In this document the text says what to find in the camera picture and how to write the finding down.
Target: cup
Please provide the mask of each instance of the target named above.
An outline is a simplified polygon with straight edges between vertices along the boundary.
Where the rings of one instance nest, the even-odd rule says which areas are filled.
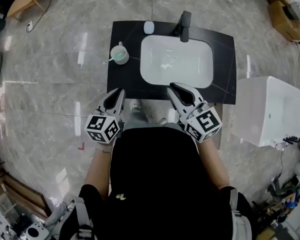
[[[129,53],[127,52],[127,49],[122,45],[122,42],[119,42],[119,45],[111,49],[110,56],[111,58],[113,58],[113,61],[119,65],[123,65],[129,60]]]

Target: black countertop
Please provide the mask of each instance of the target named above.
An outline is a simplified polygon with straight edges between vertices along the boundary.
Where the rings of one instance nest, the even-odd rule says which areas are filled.
[[[118,65],[108,64],[107,91],[123,88],[126,98],[168,100],[167,87],[146,82],[140,73],[141,43],[148,35],[144,32],[145,21],[114,21],[110,51],[119,42],[129,53],[129,61]],[[176,36],[175,23],[154,21],[154,33],[158,36]],[[209,103],[236,103],[237,69],[235,43],[232,36],[212,30],[190,27],[189,39],[208,43],[213,52],[213,80],[207,88],[197,88]]]

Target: black shirt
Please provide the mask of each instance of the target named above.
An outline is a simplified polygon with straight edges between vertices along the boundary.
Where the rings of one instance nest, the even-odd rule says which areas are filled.
[[[111,193],[103,201],[98,190],[84,185],[93,230],[102,239],[231,239],[230,190],[210,181],[190,136],[168,127],[124,131],[112,151]],[[240,193],[237,210],[251,224],[252,209]],[[69,240],[79,225],[76,209],[62,226]]]

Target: marble floor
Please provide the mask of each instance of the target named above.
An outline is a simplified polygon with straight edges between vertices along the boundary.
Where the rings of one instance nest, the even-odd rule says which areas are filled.
[[[40,2],[46,7],[49,0]],[[266,0],[51,0],[30,33],[26,26],[38,20],[39,8],[23,12],[21,23],[7,19],[0,33],[0,156],[8,171],[55,205],[66,192],[79,193],[94,152],[83,127],[107,90],[102,61],[113,21],[177,22],[183,10],[190,11],[192,26],[234,37],[238,79],[247,77],[248,54],[252,77],[274,76],[300,89],[300,47],[272,28],[267,5]],[[171,108],[168,101],[143,104],[151,122]],[[233,109],[223,106],[220,156],[232,185],[249,201],[259,200],[282,170],[281,152],[234,136]],[[283,152],[283,180],[299,159],[293,146]]]

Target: red tape mark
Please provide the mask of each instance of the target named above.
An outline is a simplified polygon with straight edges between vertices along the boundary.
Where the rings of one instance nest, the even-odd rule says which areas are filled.
[[[82,151],[85,150],[85,143],[84,142],[82,142],[82,147],[78,147],[78,150],[82,150]]]

